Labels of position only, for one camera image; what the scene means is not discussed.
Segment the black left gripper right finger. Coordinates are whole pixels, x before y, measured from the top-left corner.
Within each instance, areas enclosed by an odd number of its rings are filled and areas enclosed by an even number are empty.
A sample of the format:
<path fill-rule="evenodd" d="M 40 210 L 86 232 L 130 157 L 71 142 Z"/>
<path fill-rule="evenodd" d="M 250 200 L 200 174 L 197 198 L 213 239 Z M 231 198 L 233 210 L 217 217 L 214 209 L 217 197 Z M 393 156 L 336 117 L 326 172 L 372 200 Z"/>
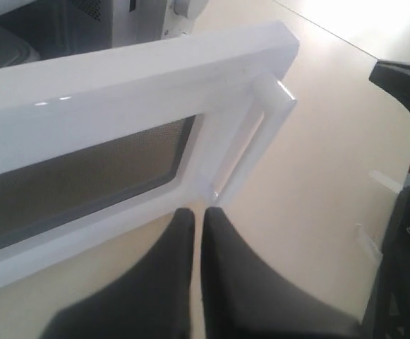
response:
<path fill-rule="evenodd" d="M 361 338 L 357 319 L 283 278 L 221 208 L 205 211 L 200 276 L 206 338 Z"/>

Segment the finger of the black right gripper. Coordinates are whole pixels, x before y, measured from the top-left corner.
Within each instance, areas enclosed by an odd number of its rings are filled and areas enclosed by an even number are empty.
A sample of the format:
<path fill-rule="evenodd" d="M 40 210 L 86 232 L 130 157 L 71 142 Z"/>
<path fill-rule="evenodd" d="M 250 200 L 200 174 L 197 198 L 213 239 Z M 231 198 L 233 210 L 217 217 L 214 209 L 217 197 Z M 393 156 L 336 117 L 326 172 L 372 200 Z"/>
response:
<path fill-rule="evenodd" d="M 369 81 L 399 101 L 410 113 L 410 63 L 378 60 Z"/>

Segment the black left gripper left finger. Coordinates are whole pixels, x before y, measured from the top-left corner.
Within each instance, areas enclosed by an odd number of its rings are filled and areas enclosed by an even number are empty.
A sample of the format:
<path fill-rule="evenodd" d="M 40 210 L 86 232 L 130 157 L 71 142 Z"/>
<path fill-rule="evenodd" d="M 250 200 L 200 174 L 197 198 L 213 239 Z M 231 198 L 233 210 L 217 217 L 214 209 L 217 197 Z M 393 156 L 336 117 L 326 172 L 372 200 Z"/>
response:
<path fill-rule="evenodd" d="M 59 311 L 42 338 L 189 338 L 195 216 L 180 208 L 137 264 Z"/>

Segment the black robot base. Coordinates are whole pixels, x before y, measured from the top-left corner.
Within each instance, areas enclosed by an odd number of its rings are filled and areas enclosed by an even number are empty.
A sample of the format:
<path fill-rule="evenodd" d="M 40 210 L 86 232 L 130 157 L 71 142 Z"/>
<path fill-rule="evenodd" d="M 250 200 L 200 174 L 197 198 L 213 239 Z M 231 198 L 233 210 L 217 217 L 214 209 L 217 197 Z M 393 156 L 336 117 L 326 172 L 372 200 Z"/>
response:
<path fill-rule="evenodd" d="M 365 338 L 410 338 L 410 166 L 380 244 L 382 260 L 362 320 Z"/>

